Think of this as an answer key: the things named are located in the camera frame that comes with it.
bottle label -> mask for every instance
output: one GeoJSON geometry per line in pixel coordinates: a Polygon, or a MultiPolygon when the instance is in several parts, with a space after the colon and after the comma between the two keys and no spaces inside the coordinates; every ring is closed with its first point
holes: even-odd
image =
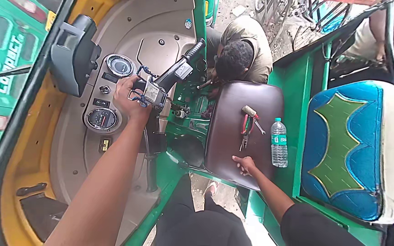
{"type": "Polygon", "coordinates": [[[271,135],[271,144],[287,145],[287,135],[271,135]]]}

wrench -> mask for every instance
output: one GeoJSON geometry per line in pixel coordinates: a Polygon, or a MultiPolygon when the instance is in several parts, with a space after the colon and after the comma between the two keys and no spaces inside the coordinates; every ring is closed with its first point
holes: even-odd
{"type": "Polygon", "coordinates": [[[253,118],[253,122],[255,122],[256,126],[258,126],[259,130],[261,131],[262,135],[265,135],[265,131],[262,129],[262,127],[259,125],[258,121],[256,121],[256,118],[253,118]]]}

plastic bottle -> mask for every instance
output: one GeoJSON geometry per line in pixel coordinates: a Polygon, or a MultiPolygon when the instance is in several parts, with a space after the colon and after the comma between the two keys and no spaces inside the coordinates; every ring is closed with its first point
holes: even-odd
{"type": "Polygon", "coordinates": [[[287,128],[281,118],[275,118],[271,126],[271,163],[277,167],[288,166],[287,128]]]}

driver seat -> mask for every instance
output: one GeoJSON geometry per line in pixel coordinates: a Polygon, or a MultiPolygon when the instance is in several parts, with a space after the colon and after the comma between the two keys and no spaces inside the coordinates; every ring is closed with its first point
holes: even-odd
{"type": "Polygon", "coordinates": [[[260,190],[251,176],[240,174],[232,155],[250,156],[256,166],[269,179],[274,166],[271,164],[271,125],[275,118],[284,115],[282,89],[267,84],[232,81],[221,88],[214,108],[206,139],[205,168],[214,176],[229,180],[249,189],[260,190]],[[239,151],[243,139],[241,128],[245,113],[242,108],[249,105],[259,115],[258,123],[266,131],[262,135],[258,127],[249,136],[246,149],[239,151]]]}

speedometer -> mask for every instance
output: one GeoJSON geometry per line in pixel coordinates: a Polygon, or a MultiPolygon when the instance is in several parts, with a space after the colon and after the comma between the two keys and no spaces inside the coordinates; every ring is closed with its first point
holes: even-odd
{"type": "Polygon", "coordinates": [[[134,72],[134,63],[128,57],[120,54],[108,55],[106,58],[107,66],[112,73],[119,77],[128,77],[134,72]]]}
{"type": "Polygon", "coordinates": [[[98,130],[108,130],[116,125],[117,114],[108,108],[97,108],[89,112],[88,124],[98,130]]]}

